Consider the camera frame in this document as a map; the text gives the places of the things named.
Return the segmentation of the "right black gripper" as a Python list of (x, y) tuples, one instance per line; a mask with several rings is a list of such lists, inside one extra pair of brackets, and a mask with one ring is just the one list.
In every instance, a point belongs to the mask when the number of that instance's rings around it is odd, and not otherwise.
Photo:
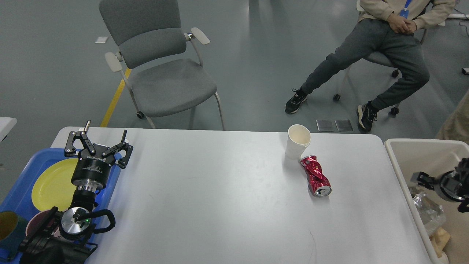
[(459, 202), (458, 211), (469, 212), (469, 159), (463, 158), (453, 171), (440, 176), (431, 177), (425, 172), (415, 172), (411, 182), (426, 189), (438, 187), (438, 195), (449, 202)]

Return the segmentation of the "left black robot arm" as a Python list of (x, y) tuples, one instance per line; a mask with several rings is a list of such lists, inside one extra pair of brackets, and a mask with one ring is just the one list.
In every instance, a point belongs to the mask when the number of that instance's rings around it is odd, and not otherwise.
[(70, 207), (63, 212), (52, 207), (26, 235), (18, 247), (21, 264), (83, 264), (98, 248), (89, 242), (92, 235), (116, 225), (111, 210), (97, 209), (96, 197), (106, 188), (112, 167), (127, 167), (134, 147), (127, 140), (127, 130), (112, 147), (92, 143), (87, 136), (90, 123), (81, 131), (71, 131), (64, 147), (65, 157), (78, 158), (71, 177), (76, 190)]

